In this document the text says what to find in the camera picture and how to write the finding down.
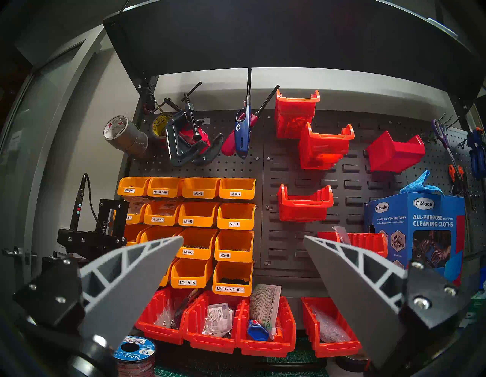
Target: blue microfiber cloth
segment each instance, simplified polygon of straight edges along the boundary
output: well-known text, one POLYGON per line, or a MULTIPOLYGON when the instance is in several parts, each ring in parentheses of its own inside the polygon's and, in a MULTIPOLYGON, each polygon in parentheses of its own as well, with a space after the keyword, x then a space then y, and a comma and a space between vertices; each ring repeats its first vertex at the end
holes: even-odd
POLYGON ((425 180, 429 177, 430 171, 426 170, 422 173, 420 177, 418 177, 415 181, 410 184, 407 184, 404 188, 400 190, 400 194, 402 193, 429 193, 432 194, 434 191, 440 192, 441 195, 444 195, 442 190, 435 186, 424 185, 425 180))

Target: yellow storage bin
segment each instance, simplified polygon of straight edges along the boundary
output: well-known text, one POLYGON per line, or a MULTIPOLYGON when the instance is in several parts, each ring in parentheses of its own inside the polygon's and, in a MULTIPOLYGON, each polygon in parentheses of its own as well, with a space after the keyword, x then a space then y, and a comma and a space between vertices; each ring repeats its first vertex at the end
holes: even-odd
POLYGON ((146 224, 127 224, 123 232, 123 237, 126 239, 126 245, 132 246, 140 243, 142 233, 149 229, 150 225, 146 224))
POLYGON ((150 177, 126 177, 120 180, 117 194, 121 197, 143 197, 147 195, 150 177))
POLYGON ((218 209, 218 228, 249 231, 255 225, 255 205, 223 203, 218 209))
POLYGON ((182 203, 179 213, 179 225, 205 228, 211 227, 216 220, 218 206, 219 203, 209 201, 190 201, 182 203))
POLYGON ((253 282, 253 261, 251 263, 218 262, 214 269, 213 292, 226 296, 249 297, 253 282), (239 279, 247 284, 226 283, 227 279, 239 279))
POLYGON ((145 209, 143 222, 150 225, 171 227, 177 222, 181 202, 177 200, 158 200, 149 203, 145 209))
POLYGON ((182 194, 184 178, 152 178, 147 195, 150 197, 179 197, 182 194))
POLYGON ((220 178, 185 178, 182 196, 213 199, 218 195, 220 178))
POLYGON ((173 288, 204 288, 213 272, 212 258, 178 259, 172 267, 173 288))
POLYGON ((174 237, 175 235, 179 235, 182 230, 183 228, 181 227, 151 227, 142 232, 140 243, 154 241, 160 238, 174 237))
POLYGON ((255 197, 255 181, 251 178, 223 178, 219 186, 219 197, 251 200, 255 197))
POLYGON ((214 258, 226 262, 253 262, 252 231, 222 230, 216 236, 214 258))
POLYGON ((217 233, 217 229, 186 228, 180 234, 184 238, 184 244, 175 256, 188 259, 210 259, 217 233))
POLYGON ((162 278, 162 280, 160 281, 160 284, 159 286, 160 287, 165 287, 168 283, 168 281, 170 280, 171 278, 171 273, 172 273, 172 267, 174 266, 174 264, 177 262, 177 258, 174 258, 174 260, 171 262, 171 265, 169 266, 169 268, 167 269, 167 272, 165 273, 164 277, 162 278))

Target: user manual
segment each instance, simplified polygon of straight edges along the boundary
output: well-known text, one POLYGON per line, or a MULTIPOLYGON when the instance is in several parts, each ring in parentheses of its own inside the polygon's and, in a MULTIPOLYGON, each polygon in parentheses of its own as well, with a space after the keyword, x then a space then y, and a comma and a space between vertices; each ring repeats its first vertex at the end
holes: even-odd
POLYGON ((277 322, 278 304, 282 286, 257 284, 250 298, 250 319, 257 320, 265 327, 273 340, 275 323, 277 322))

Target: duct tape roll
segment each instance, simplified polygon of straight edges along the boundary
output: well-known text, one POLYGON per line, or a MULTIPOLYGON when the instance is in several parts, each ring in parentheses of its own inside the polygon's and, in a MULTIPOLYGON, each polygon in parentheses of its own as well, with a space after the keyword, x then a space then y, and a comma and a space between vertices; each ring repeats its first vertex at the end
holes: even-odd
POLYGON ((136 159, 145 157, 149 139, 124 115, 112 118, 104 127, 104 139, 136 159))

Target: white wall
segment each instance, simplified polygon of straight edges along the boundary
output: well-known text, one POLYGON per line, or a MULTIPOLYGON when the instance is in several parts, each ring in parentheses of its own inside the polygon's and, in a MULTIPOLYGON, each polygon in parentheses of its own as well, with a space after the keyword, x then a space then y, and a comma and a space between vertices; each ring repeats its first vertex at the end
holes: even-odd
MULTIPOLYGON (((108 37, 101 45, 79 79, 49 152, 35 214, 33 251, 37 253, 62 251, 56 242, 57 231, 69 228, 84 172, 91 181, 96 214, 99 199, 115 194, 123 152, 104 140, 103 128, 114 115, 132 118, 139 95, 108 37)), ((78 229, 94 228, 86 195, 78 229)))

